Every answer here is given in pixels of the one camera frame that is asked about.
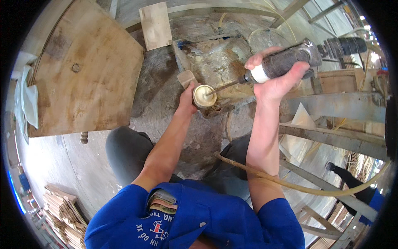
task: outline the black shoe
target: black shoe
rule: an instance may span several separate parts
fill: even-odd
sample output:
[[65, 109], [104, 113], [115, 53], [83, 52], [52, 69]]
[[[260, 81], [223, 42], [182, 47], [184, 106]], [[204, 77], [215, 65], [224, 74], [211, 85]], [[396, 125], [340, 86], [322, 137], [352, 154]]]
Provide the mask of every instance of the black shoe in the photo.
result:
[[334, 171], [334, 168], [336, 167], [336, 165], [334, 165], [334, 163], [332, 163], [332, 162], [327, 162], [325, 167], [329, 171]]

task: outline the stack of wooden sticks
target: stack of wooden sticks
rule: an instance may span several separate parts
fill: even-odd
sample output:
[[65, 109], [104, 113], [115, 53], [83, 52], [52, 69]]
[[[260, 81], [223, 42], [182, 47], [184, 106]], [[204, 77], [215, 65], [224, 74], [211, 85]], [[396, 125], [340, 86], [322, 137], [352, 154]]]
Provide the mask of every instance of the stack of wooden sticks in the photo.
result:
[[46, 214], [47, 223], [65, 244], [76, 249], [85, 249], [84, 235], [87, 223], [74, 205], [77, 198], [60, 191], [52, 184], [45, 188], [43, 211]]

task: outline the person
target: person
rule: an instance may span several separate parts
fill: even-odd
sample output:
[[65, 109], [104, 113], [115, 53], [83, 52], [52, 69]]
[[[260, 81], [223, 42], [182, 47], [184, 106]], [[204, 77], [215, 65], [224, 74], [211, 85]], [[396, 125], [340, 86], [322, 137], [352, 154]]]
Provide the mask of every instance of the person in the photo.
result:
[[[280, 49], [252, 56], [245, 68], [253, 69]], [[221, 155], [279, 178], [279, 105], [308, 69], [308, 63], [296, 62], [287, 74], [254, 85], [252, 133], [233, 140]], [[105, 150], [123, 188], [88, 224], [86, 247], [305, 248], [303, 231], [280, 185], [220, 161], [202, 181], [173, 174], [197, 111], [193, 89], [191, 82], [156, 145], [127, 126], [110, 132]]]
[[[342, 179], [342, 181], [347, 184], [347, 186], [349, 188], [354, 188], [354, 187], [357, 187], [357, 186], [363, 184], [363, 182], [361, 182], [360, 180], [357, 180], [348, 170], [340, 168], [340, 167], [336, 166], [332, 162], [327, 162], [326, 163], [326, 169], [329, 170], [329, 171], [335, 172]], [[373, 208], [377, 212], [380, 211], [381, 206], [382, 206], [383, 201], [384, 201], [384, 196], [382, 196], [380, 194], [380, 191], [378, 191], [377, 188], [367, 187], [366, 189], [364, 189], [364, 190], [362, 190], [362, 191], [360, 191], [360, 192], [358, 192], [358, 193], [356, 193], [354, 195], [355, 195], [355, 197], [357, 199], [359, 199], [359, 200], [363, 201], [364, 203], [368, 204], [371, 208]], [[355, 216], [357, 214], [357, 211], [355, 211], [354, 209], [349, 207], [344, 202], [342, 202], [342, 203], [345, 206], [345, 208], [347, 208], [348, 212], [352, 216]], [[361, 216], [359, 218], [359, 222], [361, 222], [361, 223], [363, 223], [365, 225], [372, 225], [373, 224], [373, 222], [371, 222], [370, 220], [368, 220], [364, 216]]]

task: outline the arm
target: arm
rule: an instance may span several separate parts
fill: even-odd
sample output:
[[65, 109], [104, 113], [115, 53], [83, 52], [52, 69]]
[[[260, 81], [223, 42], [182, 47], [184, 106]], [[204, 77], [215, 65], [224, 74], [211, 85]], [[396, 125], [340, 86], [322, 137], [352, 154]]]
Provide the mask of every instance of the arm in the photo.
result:
[[179, 106], [166, 131], [149, 153], [144, 168], [132, 184], [150, 191], [161, 182], [168, 182], [176, 168], [182, 146], [187, 135], [192, 115], [197, 111], [192, 104], [192, 91], [195, 85], [181, 94]]
[[[280, 47], [271, 47], [252, 56], [246, 63], [247, 69], [260, 65], [262, 58]], [[279, 172], [279, 105], [282, 97], [296, 84], [308, 70], [306, 62], [297, 62], [285, 75], [254, 85], [257, 98], [253, 130], [249, 142], [246, 165], [263, 171], [275, 178]], [[280, 185], [265, 181], [248, 173], [249, 191], [256, 212], [267, 202], [285, 198]]]

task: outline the drill bit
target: drill bit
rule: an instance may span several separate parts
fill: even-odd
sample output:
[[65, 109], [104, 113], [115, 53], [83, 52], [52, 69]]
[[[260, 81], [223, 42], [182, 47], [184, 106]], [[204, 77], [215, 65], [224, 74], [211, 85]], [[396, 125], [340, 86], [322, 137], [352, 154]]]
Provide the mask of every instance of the drill bit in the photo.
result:
[[229, 83], [229, 84], [226, 84], [226, 85], [224, 85], [224, 86], [222, 86], [222, 87], [219, 87], [219, 88], [215, 89], [215, 90], [212, 91], [212, 92], [209, 92], [208, 94], [206, 94], [206, 96], [210, 96], [210, 95], [212, 95], [213, 93], [220, 92], [221, 90], [224, 90], [225, 88], [228, 88], [228, 87], [230, 87], [230, 86], [236, 85], [236, 84], [238, 84], [238, 83], [239, 83], [238, 80], [232, 81], [232, 82]]

